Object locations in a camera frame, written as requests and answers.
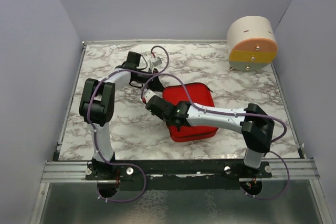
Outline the red black medicine case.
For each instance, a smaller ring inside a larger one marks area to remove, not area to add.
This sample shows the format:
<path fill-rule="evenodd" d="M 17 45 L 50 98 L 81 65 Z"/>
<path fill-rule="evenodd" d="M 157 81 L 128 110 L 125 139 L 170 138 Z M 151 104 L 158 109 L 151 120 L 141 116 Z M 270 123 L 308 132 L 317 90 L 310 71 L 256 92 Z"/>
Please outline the red black medicine case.
<path fill-rule="evenodd" d="M 211 90 L 203 83 L 185 84 L 186 89 L 194 103 L 214 106 Z M 181 85 L 169 86 L 163 90 L 162 98 L 177 105 L 180 101 L 188 101 L 187 95 Z M 210 126 L 183 126 L 178 131 L 177 127 L 168 126 L 171 139 L 178 143 L 203 140 L 215 136 L 218 128 Z"/>

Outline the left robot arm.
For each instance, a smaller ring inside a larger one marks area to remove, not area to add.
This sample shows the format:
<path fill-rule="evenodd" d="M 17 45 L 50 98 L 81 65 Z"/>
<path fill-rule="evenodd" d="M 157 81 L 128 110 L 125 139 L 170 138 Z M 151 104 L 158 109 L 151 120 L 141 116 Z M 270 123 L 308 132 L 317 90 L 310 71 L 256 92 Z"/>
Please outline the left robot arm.
<path fill-rule="evenodd" d="M 110 143 L 109 124 L 114 113 L 115 92 L 133 82 L 140 84 L 140 88 L 147 87 L 152 91 L 162 92 L 164 87 L 158 77 L 150 79 L 159 73 L 157 66 L 161 59 L 150 61 L 150 65 L 140 68 L 143 56 L 136 52 L 128 52 L 126 61 L 117 66 L 114 71 L 101 80 L 89 78 L 85 81 L 79 105 L 79 114 L 89 124 L 94 154 L 92 161 L 100 162 L 98 173 L 104 179 L 115 175 L 116 166 L 114 150 Z"/>

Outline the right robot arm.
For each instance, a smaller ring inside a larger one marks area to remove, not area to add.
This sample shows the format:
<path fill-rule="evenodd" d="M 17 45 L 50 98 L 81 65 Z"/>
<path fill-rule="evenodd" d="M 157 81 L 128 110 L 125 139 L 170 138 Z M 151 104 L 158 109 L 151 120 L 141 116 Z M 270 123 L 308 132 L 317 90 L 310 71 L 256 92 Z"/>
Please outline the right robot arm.
<path fill-rule="evenodd" d="M 222 109 L 187 101 L 174 105 L 151 90 L 145 93 L 143 102 L 149 112 L 177 129 L 183 126 L 211 126 L 241 134 L 247 146 L 241 164 L 241 171 L 246 177 L 259 173 L 261 161 L 270 151 L 275 123 L 256 104 L 250 103 L 240 109 Z"/>

